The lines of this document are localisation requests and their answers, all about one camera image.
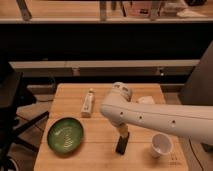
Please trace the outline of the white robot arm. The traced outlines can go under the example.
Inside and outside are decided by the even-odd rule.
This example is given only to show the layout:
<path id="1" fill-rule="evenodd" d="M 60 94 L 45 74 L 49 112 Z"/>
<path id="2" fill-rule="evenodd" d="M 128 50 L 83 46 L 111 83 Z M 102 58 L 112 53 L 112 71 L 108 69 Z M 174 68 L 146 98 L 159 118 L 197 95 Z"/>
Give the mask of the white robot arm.
<path id="1" fill-rule="evenodd" d="M 115 127 L 132 124 L 213 145 L 213 106 L 141 104 L 131 97 L 127 84 L 115 82 L 100 113 Z"/>

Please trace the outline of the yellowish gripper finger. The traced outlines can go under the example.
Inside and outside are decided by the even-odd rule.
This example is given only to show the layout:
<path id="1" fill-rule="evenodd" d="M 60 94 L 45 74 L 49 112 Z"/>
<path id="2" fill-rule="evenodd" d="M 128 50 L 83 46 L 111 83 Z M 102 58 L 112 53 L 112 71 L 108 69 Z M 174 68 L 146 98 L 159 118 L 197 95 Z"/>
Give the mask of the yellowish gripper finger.
<path id="1" fill-rule="evenodd" d="M 126 138 L 128 136 L 128 126 L 126 124 L 122 124 L 118 127 L 118 131 L 122 138 Z"/>

